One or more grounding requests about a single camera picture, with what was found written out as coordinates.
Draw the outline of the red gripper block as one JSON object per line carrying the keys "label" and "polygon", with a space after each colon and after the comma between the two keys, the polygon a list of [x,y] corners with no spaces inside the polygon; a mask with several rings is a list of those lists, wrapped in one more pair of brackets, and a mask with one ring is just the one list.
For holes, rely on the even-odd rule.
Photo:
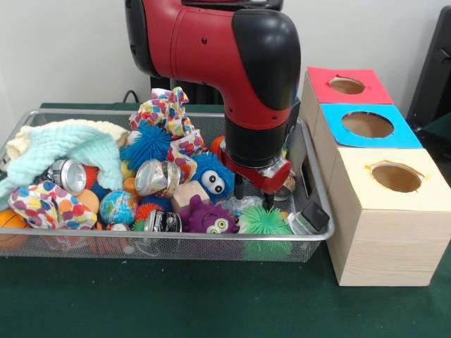
{"label": "red gripper block", "polygon": [[251,168],[238,165],[233,162],[226,153],[226,146],[221,144],[216,155],[219,161],[235,174],[234,196],[237,200],[244,198],[244,180],[264,193],[263,207],[272,209],[274,204],[274,193],[277,192],[288,178],[292,165],[282,155],[276,158],[273,164],[261,168]]}

